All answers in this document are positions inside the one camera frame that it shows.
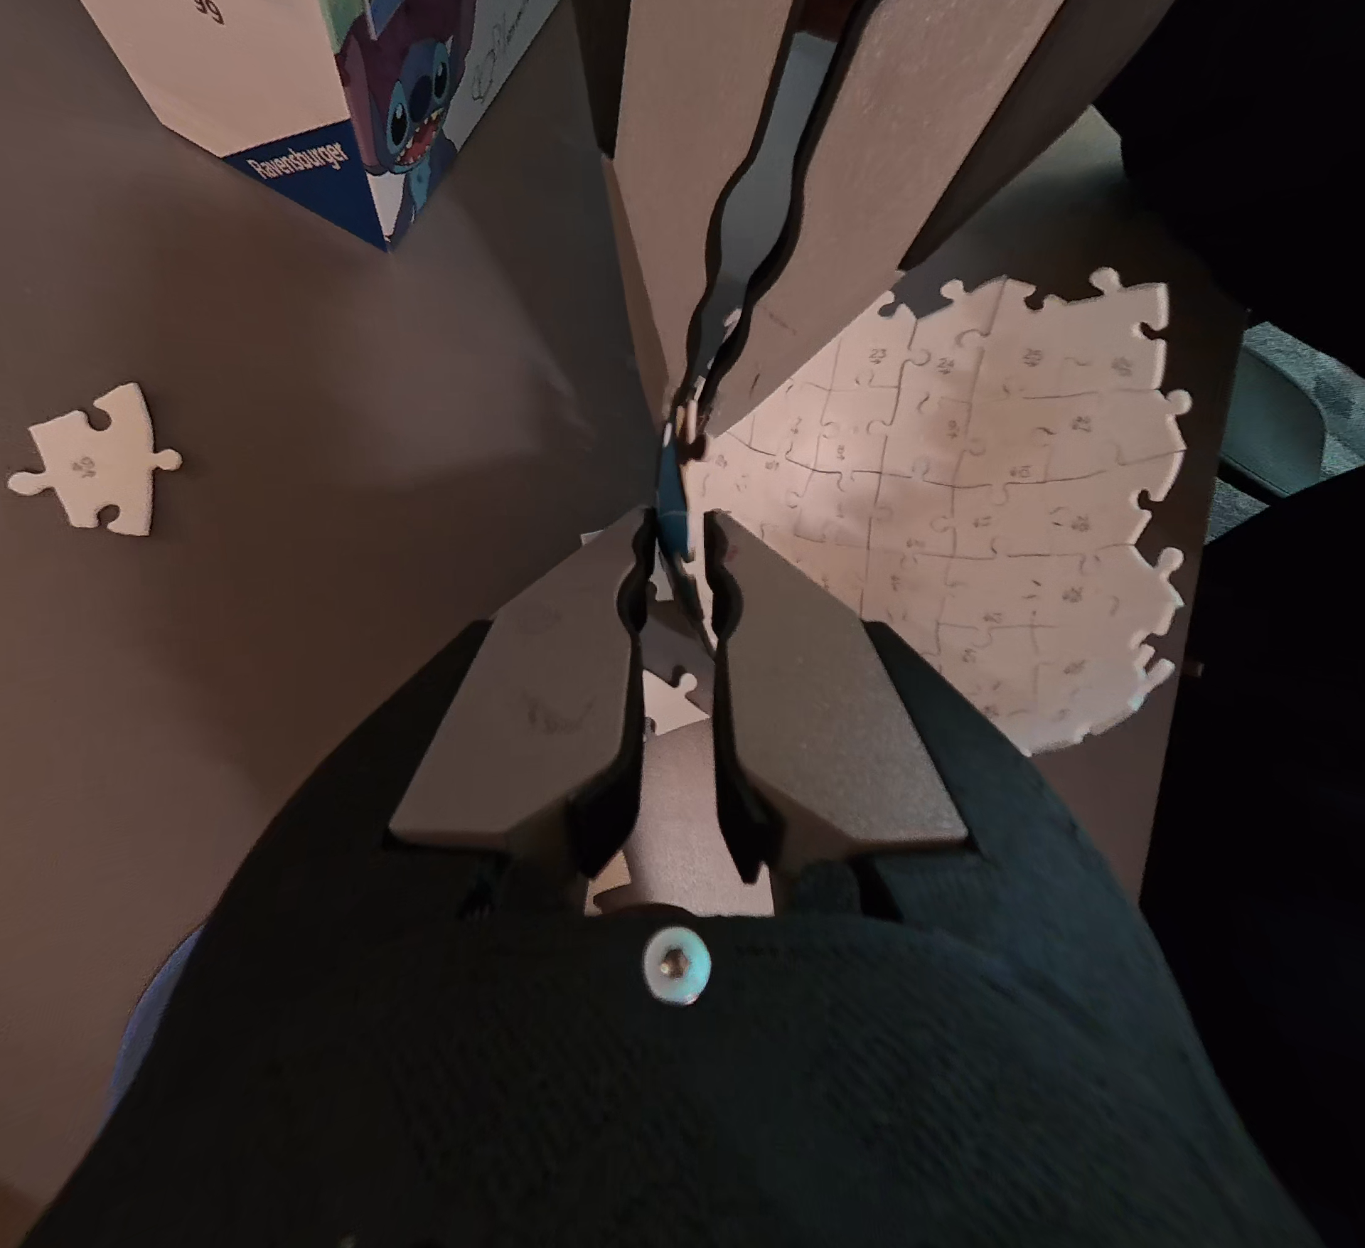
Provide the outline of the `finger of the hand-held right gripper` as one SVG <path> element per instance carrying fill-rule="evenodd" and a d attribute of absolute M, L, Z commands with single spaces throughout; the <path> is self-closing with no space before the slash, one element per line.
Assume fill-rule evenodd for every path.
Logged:
<path fill-rule="evenodd" d="M 715 207 L 748 157 L 793 0 L 630 0 L 606 190 L 645 403 L 668 417 L 708 289 Z"/>
<path fill-rule="evenodd" d="M 798 140 L 776 245 L 695 406 L 722 432 L 904 274 L 904 257 L 1065 0 L 876 0 Z"/>

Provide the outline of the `printed puzzle box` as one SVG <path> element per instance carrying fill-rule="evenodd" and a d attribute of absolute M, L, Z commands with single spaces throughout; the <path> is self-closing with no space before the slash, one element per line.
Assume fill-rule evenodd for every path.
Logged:
<path fill-rule="evenodd" d="M 560 0 L 80 0 L 162 125 L 391 250 Z"/>

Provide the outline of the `white puzzle piece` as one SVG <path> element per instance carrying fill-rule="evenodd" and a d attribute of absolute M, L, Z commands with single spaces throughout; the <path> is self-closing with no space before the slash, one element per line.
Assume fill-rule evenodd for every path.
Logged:
<path fill-rule="evenodd" d="M 146 537 L 152 530 L 155 473 L 178 471 L 175 449 L 156 449 L 155 426 L 141 386 L 125 382 L 97 398 L 109 422 L 95 429 L 74 409 L 28 429 L 41 459 L 40 471 L 16 471 L 7 487 L 31 497 L 53 491 L 72 527 L 95 528 L 99 513 L 114 508 L 108 530 Z"/>
<path fill-rule="evenodd" d="M 697 393 L 699 383 L 684 388 L 672 402 L 663 426 L 657 454 L 654 496 L 657 555 L 661 558 L 671 597 L 681 608 L 699 643 L 714 656 L 715 641 L 708 605 L 688 567 L 695 562 L 691 508 L 684 467 L 697 450 Z"/>
<path fill-rule="evenodd" d="M 698 686 L 695 675 L 684 670 L 668 680 L 643 669 L 641 683 L 648 734 L 663 736 L 708 720 L 708 713 L 692 700 Z"/>

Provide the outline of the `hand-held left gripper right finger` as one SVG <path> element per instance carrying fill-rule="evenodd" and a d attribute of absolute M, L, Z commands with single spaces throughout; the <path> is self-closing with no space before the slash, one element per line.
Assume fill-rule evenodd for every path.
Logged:
<path fill-rule="evenodd" d="M 715 804 L 742 878 L 960 847 L 968 831 L 860 616 L 724 511 L 704 517 Z"/>

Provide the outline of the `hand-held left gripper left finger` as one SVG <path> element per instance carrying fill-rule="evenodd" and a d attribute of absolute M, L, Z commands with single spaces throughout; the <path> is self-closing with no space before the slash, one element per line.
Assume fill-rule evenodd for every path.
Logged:
<path fill-rule="evenodd" d="M 486 625 L 388 828 L 594 878 L 640 815 L 654 513 L 631 508 Z"/>

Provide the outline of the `partly built puzzle ball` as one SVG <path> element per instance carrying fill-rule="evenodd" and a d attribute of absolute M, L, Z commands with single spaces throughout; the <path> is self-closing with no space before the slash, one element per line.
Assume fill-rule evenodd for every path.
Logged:
<path fill-rule="evenodd" d="M 1137 550 L 1173 487 L 1164 282 L 1078 301 L 1000 277 L 918 315 L 881 294 L 685 471 L 863 621 L 890 625 L 1024 753 L 1079 744 L 1174 669 L 1183 562 Z"/>

